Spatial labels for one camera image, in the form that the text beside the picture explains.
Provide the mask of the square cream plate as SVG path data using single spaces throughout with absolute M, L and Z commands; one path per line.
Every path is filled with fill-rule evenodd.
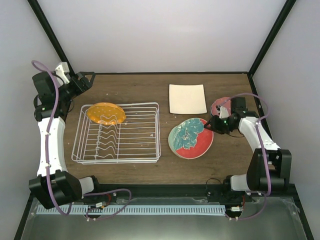
M 169 112 L 176 115 L 206 114 L 206 98 L 203 84 L 169 85 Z

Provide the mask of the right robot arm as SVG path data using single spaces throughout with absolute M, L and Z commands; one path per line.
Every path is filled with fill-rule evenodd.
M 242 192 L 284 192 L 290 183 L 292 154 L 275 143 L 262 126 L 262 118 L 248 110 L 246 99 L 241 96 L 216 100 L 210 108 L 210 120 L 204 127 L 220 135 L 233 131 L 242 134 L 252 152 L 245 174 L 230 175 L 224 180 L 223 198 L 236 200 Z

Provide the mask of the red and teal plate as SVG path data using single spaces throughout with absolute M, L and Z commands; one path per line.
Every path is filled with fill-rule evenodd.
M 176 156 L 193 160 L 203 156 L 210 149 L 214 141 L 214 132 L 204 128 L 206 122 L 202 118 L 194 117 L 178 124 L 180 145 Z

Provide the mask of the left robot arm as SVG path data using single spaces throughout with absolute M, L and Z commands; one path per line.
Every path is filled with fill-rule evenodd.
M 32 77 L 37 90 L 34 117 L 41 144 L 36 178 L 29 181 L 28 187 L 46 209 L 71 204 L 83 196 L 97 202 L 102 196 L 95 176 L 77 178 L 68 172 L 64 152 L 64 131 L 71 103 L 92 87 L 95 76 L 94 72 L 79 72 L 62 85 L 53 82 L 47 72 Z

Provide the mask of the mint green flower plate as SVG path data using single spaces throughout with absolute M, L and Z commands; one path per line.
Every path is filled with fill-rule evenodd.
M 180 146 L 180 137 L 179 137 L 180 126 L 175 126 L 168 135 L 168 145 L 170 150 L 177 155 L 178 147 Z

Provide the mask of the pink polka dot plate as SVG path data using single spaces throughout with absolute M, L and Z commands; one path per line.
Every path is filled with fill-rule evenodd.
M 218 105 L 228 108 L 229 115 L 231 115 L 231 100 L 229 99 L 229 97 L 218 98 L 217 100 L 214 101 L 214 103 L 211 105 L 211 108 L 210 108 L 211 116 L 219 117 L 219 113 L 217 112 L 217 109 L 216 109 L 216 106 Z

